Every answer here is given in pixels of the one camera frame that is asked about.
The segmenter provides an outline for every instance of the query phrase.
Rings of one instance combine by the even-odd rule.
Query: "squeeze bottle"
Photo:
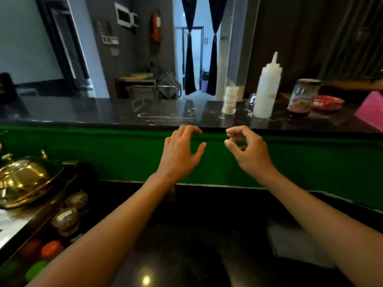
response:
[[[260,119],[270,118],[273,112],[282,74],[282,67],[280,67],[279,63],[276,63],[277,57],[278,52],[274,53],[273,60],[262,69],[262,74],[259,77],[253,116]]]

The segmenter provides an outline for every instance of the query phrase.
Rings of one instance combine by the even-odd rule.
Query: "hand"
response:
[[[199,145],[194,155],[190,151],[191,136],[201,133],[202,131],[196,126],[182,125],[171,137],[167,137],[157,174],[170,178],[173,183],[188,176],[205,152],[206,143]]]
[[[267,145],[261,136],[247,126],[237,126],[226,130],[229,140],[225,145],[239,166],[250,176],[263,184],[266,179],[278,173],[267,151]],[[238,147],[235,142],[246,142],[246,146]]]

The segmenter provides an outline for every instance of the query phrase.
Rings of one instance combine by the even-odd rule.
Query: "green counter panel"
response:
[[[92,164],[104,180],[145,181],[156,171],[171,132],[0,126],[2,154],[39,155]],[[193,137],[192,149],[207,142],[201,163],[183,183],[258,187],[228,152],[224,133]],[[307,190],[326,191],[383,210],[383,141],[264,136],[275,166]]]

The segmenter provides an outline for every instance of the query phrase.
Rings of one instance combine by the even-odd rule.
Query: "dark blue curtain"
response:
[[[195,8],[197,0],[182,0],[186,24],[188,25],[188,48],[186,51],[186,66],[185,66],[185,94],[189,95],[196,91],[194,84],[194,66],[193,66],[193,51],[191,50],[191,30],[193,29]]]
[[[217,32],[221,24],[223,12],[225,11],[227,0],[209,0],[211,20],[213,21],[213,47],[211,49],[209,82],[206,92],[215,96],[217,88]]]

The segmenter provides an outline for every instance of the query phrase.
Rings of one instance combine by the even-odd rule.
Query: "fire extinguisher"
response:
[[[159,11],[152,14],[152,38],[156,42],[161,42],[161,16]]]

